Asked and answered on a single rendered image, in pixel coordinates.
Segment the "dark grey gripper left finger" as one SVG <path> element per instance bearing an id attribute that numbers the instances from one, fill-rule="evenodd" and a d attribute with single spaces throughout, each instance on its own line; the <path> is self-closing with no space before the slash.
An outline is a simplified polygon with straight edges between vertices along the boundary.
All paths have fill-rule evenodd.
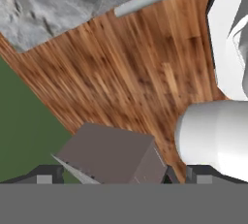
<path id="1" fill-rule="evenodd" d="M 2 184 L 63 184 L 64 168 L 61 165 L 39 165 L 26 175 L 2 181 Z"/>

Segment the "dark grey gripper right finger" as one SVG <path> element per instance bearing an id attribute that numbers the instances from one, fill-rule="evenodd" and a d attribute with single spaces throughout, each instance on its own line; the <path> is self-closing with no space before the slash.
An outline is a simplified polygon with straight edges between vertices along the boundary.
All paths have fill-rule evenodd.
<path id="1" fill-rule="evenodd" d="M 186 183 L 195 184 L 247 184 L 231 176 L 224 176 L 209 165 L 188 165 L 186 167 Z"/>

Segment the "white rounded housing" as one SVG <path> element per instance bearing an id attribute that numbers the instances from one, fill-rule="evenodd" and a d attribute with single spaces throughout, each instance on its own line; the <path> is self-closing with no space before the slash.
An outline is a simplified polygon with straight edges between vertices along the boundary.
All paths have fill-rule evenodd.
<path id="1" fill-rule="evenodd" d="M 217 87 L 248 101 L 248 0 L 208 0 L 205 18 Z"/>

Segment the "grey-brown box-shaped block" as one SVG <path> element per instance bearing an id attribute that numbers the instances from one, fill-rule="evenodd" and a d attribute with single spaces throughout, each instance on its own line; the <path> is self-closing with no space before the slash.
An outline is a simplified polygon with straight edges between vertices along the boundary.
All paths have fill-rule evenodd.
<path id="1" fill-rule="evenodd" d="M 82 184 L 161 183 L 168 168 L 152 135 L 93 123 L 53 158 Z"/>

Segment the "green cabinet panel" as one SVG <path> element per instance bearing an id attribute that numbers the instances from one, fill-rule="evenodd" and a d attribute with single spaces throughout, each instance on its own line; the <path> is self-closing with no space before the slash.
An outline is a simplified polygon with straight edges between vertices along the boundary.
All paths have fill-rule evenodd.
<path id="1" fill-rule="evenodd" d="M 52 158 L 70 132 L 0 58 L 0 182 L 29 173 Z"/>

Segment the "white rounded cylinder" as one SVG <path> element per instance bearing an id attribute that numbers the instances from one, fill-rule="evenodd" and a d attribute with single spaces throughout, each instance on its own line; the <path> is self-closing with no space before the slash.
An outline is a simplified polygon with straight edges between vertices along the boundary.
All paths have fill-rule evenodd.
<path id="1" fill-rule="evenodd" d="M 248 182 L 248 102 L 190 105 L 178 117 L 174 142 L 186 165 L 209 165 L 223 176 Z"/>

